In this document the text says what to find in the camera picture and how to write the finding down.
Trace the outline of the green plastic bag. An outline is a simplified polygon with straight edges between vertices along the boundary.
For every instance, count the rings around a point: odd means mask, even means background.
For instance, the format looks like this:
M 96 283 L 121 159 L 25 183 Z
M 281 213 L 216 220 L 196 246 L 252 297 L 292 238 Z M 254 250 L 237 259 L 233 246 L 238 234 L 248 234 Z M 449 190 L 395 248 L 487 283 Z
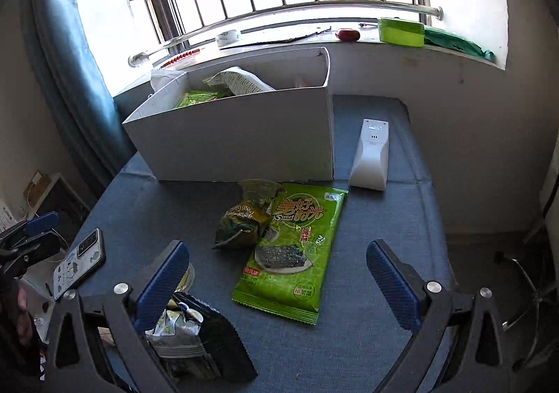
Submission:
M 496 63 L 496 57 L 492 51 L 485 50 L 479 47 L 477 43 L 460 35 L 431 26 L 424 26 L 424 44 L 461 52 L 478 59 Z

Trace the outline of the steel window rail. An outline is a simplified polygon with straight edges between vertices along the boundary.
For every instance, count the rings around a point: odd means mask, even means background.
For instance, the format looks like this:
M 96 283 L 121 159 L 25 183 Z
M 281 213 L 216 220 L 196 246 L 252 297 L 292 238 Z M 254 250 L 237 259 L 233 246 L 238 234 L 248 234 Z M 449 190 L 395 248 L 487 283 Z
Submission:
M 225 18 L 199 29 L 188 31 L 186 34 L 177 35 L 169 40 L 165 40 L 156 46 L 150 47 L 146 51 L 131 54 L 127 58 L 127 62 L 130 67 L 139 67 L 141 64 L 147 62 L 151 56 L 160 51 L 171 49 L 188 42 L 193 36 L 202 35 L 208 31 L 226 31 L 227 27 L 237 27 L 242 23 L 255 22 L 256 26 L 248 30 L 259 31 L 303 23 L 341 22 L 343 19 L 350 18 L 348 12 L 357 9 L 406 12 L 417 15 L 434 16 L 438 20 L 442 20 L 444 17 L 444 11 L 441 6 L 432 7 L 405 2 L 382 0 L 319 0 L 301 2 Z

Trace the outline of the smartphone with white case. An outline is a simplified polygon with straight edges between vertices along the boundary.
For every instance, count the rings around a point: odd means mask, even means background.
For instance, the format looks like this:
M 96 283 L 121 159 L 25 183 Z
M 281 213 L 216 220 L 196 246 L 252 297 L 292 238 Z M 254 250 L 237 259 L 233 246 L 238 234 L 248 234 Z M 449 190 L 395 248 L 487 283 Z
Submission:
M 100 228 L 95 228 L 55 267 L 52 276 L 54 300 L 70 289 L 76 289 L 104 264 L 105 259 L 103 234 Z

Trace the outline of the blue table cloth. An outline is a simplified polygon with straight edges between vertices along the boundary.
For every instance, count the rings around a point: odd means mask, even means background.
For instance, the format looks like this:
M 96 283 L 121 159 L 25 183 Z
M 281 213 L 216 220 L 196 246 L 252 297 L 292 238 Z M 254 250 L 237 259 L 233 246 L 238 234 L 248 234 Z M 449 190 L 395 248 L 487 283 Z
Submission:
M 174 240 L 189 251 L 190 293 L 236 330 L 256 375 L 179 377 L 182 392 L 370 392 L 421 325 L 422 282 L 451 273 L 432 179 L 406 106 L 334 98 L 334 180 L 280 183 L 258 199 L 255 242 L 217 245 L 228 210 L 246 212 L 236 183 L 162 182 L 140 155 L 117 174 L 78 234 L 99 230 L 104 263 L 82 297 L 130 282 Z

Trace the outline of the white remote device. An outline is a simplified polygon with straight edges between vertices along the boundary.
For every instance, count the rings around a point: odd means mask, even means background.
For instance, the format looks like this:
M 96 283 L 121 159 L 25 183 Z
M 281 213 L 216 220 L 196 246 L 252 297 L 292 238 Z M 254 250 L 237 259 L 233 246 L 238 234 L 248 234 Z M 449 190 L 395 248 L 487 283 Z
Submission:
M 349 185 L 384 191 L 390 156 L 390 124 L 378 119 L 363 119 L 351 166 Z

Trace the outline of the dark green garlic snack bag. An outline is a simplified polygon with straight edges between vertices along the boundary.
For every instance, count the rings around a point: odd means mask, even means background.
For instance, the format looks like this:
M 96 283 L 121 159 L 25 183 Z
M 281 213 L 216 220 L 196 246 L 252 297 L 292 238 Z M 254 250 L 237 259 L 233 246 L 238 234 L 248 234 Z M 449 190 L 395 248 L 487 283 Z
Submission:
M 242 200 L 228 209 L 218 223 L 217 250 L 256 245 L 271 222 L 271 209 L 281 184 L 267 179 L 241 180 Z

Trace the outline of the clear tape roll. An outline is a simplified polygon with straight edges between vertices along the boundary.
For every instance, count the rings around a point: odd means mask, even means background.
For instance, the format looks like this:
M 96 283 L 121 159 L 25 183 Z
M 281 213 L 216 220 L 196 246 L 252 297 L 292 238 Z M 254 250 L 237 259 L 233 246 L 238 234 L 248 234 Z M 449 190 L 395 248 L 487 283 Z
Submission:
M 234 45 L 241 39 L 241 33 L 238 30 L 229 30 L 220 32 L 215 37 L 215 42 L 217 46 L 221 48 L 225 48 L 231 45 Z

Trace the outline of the lime green small snack bag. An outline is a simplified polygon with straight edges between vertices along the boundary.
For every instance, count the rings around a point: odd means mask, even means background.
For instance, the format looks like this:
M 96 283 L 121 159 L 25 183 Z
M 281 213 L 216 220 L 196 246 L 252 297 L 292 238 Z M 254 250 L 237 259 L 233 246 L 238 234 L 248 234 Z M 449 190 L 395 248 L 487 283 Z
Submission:
M 221 93 L 206 90 L 189 90 L 176 104 L 176 108 L 188 107 L 199 103 L 208 103 L 220 98 Z

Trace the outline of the teal curtain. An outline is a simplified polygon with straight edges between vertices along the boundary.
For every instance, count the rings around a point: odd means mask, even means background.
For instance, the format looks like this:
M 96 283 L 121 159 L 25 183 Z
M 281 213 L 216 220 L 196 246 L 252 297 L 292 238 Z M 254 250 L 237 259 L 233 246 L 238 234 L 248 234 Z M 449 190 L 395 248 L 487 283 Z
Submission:
M 58 133 L 100 197 L 137 151 L 88 45 L 77 0 L 19 0 L 28 60 Z

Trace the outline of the green tape roll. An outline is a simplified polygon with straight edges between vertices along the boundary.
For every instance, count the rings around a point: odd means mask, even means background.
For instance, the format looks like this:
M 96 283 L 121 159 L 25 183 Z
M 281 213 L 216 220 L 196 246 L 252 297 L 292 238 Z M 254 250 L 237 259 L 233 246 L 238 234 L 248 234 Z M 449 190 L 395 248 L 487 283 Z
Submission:
M 380 41 L 386 44 L 422 48 L 424 46 L 424 24 L 399 18 L 378 20 Z

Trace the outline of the red small object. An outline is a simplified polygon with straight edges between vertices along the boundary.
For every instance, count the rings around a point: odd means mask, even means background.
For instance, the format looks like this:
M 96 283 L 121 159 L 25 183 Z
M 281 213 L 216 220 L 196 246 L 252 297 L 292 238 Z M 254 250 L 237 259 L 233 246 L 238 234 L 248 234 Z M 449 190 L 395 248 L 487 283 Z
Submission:
M 335 35 L 340 42 L 345 43 L 354 43 L 360 39 L 360 32 L 354 29 L 340 29 Z

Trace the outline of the green seaweed snack bag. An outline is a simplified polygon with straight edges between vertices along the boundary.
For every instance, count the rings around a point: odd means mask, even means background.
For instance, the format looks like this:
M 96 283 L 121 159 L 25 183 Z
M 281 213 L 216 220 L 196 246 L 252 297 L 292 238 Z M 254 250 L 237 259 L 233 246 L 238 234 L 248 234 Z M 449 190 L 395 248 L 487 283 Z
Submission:
M 231 294 L 249 308 L 317 324 L 322 284 L 347 190 L 283 183 L 271 222 Z

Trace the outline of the white cardboard box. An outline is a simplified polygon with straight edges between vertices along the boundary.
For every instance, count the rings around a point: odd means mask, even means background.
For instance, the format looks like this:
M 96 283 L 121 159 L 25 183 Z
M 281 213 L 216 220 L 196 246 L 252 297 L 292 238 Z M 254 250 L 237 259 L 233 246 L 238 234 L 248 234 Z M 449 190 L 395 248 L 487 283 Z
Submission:
M 230 67 L 271 91 L 180 107 L 189 90 Z M 154 176 L 166 181 L 328 181 L 334 114 L 324 47 L 249 51 L 187 67 L 156 90 L 123 127 Z

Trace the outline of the white printed tall snack bag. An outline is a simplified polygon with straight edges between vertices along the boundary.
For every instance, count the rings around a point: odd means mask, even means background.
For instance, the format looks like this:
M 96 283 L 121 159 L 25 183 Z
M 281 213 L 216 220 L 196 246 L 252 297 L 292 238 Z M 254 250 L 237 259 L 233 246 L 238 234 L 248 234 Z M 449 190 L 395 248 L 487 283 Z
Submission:
M 274 87 L 269 86 L 258 76 L 240 67 L 229 67 L 204 80 L 212 88 L 227 89 L 235 96 L 253 93 L 273 92 Z

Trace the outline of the white shelf unit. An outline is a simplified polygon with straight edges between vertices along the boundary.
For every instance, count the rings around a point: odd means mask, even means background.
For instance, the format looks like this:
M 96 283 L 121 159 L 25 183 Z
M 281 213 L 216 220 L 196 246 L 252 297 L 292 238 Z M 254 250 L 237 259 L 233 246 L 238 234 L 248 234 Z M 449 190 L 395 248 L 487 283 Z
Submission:
M 59 215 L 55 230 L 67 245 L 74 241 L 91 211 L 60 173 L 46 175 L 37 172 L 24 190 L 24 200 L 27 219 L 51 211 Z

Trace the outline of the tissue pack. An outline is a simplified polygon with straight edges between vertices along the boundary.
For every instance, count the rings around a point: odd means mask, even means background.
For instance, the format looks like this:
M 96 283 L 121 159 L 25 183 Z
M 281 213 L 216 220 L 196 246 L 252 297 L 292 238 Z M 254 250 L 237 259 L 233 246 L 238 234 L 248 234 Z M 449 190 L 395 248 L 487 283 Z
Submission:
M 153 91 L 159 91 L 183 73 L 183 70 L 167 70 L 166 68 L 162 68 L 161 70 L 152 70 L 150 83 Z

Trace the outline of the black silver snack bag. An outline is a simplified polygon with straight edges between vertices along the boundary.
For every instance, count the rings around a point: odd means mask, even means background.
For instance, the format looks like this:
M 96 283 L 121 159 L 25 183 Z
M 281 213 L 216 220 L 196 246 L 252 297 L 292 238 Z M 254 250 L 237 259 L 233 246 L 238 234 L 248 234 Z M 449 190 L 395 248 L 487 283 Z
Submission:
M 253 381 L 258 373 L 236 329 L 189 292 L 194 280 L 189 265 L 157 323 L 145 332 L 163 369 L 173 381 Z

